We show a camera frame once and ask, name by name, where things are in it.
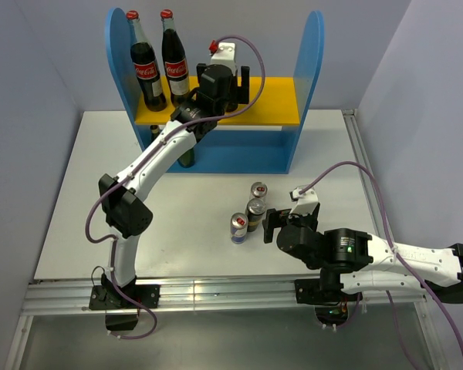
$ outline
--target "gray floor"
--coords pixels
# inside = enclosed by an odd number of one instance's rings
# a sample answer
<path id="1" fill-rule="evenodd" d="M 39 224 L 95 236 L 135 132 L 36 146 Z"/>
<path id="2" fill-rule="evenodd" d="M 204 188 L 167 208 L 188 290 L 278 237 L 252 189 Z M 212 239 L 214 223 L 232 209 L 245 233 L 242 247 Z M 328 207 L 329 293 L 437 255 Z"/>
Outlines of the gray floor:
<path id="1" fill-rule="evenodd" d="M 431 368 L 414 306 L 397 307 L 405 343 Z M 390 307 L 368 309 L 336 334 L 316 326 L 310 307 L 161 313 L 139 341 L 107 337 L 100 315 L 37 317 L 21 369 L 410 369 Z M 145 315 L 137 332 L 149 324 Z"/>

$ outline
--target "can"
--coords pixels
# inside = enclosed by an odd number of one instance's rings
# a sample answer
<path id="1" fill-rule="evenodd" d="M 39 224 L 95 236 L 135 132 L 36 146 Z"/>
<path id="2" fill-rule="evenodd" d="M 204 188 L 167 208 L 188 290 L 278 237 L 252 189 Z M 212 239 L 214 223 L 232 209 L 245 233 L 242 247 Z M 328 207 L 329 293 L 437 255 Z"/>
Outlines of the can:
<path id="1" fill-rule="evenodd" d="M 262 215 L 265 213 L 265 203 L 262 199 L 253 198 L 247 203 L 245 215 L 248 218 L 247 231 L 249 233 L 255 231 L 261 223 Z"/>
<path id="2" fill-rule="evenodd" d="M 245 241 L 247 235 L 248 218 L 244 214 L 236 213 L 231 216 L 230 233 L 231 241 L 240 244 Z"/>
<path id="3" fill-rule="evenodd" d="M 250 197 L 249 199 L 262 199 L 262 201 L 265 203 L 265 196 L 268 194 L 268 187 L 265 185 L 265 183 L 261 183 L 258 181 L 257 183 L 253 183 L 252 186 L 250 187 Z"/>

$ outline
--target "bottle neck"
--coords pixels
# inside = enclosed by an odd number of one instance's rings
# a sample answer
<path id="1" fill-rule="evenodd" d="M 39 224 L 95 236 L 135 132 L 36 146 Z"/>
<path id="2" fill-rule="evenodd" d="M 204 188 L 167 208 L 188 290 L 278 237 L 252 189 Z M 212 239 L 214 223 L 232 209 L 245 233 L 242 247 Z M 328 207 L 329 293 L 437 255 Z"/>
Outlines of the bottle neck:
<path id="1" fill-rule="evenodd" d="M 149 44 L 149 41 L 147 40 L 147 37 L 144 34 L 142 26 L 140 25 L 139 19 L 134 19 L 132 21 L 129 21 L 129 24 L 132 26 L 131 27 L 132 44 L 137 44 L 138 42 L 147 42 Z"/>
<path id="2" fill-rule="evenodd" d="M 177 31 L 173 18 L 165 18 L 161 19 L 161 21 L 163 22 L 163 31 L 166 31 L 167 29 L 173 29 L 174 31 Z"/>

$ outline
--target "coca-cola logo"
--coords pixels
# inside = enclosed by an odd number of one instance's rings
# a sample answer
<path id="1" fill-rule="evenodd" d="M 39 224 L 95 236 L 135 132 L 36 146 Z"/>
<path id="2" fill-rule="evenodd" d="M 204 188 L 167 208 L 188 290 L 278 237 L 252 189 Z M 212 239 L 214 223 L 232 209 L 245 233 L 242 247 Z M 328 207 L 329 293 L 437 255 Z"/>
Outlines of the coca-cola logo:
<path id="1" fill-rule="evenodd" d="M 137 78 L 139 79 L 153 79 L 157 76 L 156 65 L 154 62 L 149 64 L 136 64 L 133 66 L 136 69 Z"/>
<path id="2" fill-rule="evenodd" d="M 182 59 L 178 63 L 164 63 L 164 68 L 167 70 L 168 77 L 182 77 L 187 74 L 187 60 Z"/>

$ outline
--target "blue shelf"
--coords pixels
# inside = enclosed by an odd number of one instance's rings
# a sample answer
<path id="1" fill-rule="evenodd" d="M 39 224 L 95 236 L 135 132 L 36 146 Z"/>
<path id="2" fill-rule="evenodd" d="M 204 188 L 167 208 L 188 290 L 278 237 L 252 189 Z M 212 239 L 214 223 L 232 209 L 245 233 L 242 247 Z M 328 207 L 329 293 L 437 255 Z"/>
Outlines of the blue shelf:
<path id="1" fill-rule="evenodd" d="M 149 126 L 135 123 L 140 88 L 130 60 L 130 28 L 125 12 L 120 8 L 112 8 L 108 12 L 105 43 L 113 80 L 140 147 L 144 150 L 149 145 L 150 130 Z M 281 131 L 212 131 L 195 147 L 196 164 L 193 167 L 183 168 L 176 163 L 169 172 L 288 173 L 319 78 L 323 49 L 323 15 L 321 12 L 311 12 L 303 31 L 293 74 L 299 126 L 284 126 Z"/>

